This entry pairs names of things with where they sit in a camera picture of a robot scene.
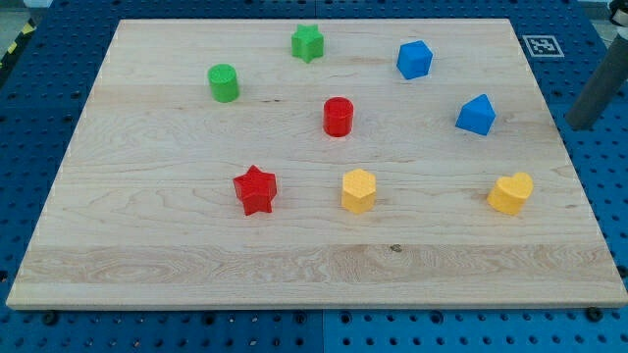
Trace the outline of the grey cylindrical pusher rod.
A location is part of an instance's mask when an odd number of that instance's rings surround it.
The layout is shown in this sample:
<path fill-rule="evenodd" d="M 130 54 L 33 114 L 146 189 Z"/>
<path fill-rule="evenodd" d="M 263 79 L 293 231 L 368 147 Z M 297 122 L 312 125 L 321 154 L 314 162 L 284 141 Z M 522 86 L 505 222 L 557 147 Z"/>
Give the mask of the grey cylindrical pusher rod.
<path fill-rule="evenodd" d="M 627 80 L 627 33 L 618 32 L 596 70 L 565 115 L 574 130 L 591 128 Z"/>

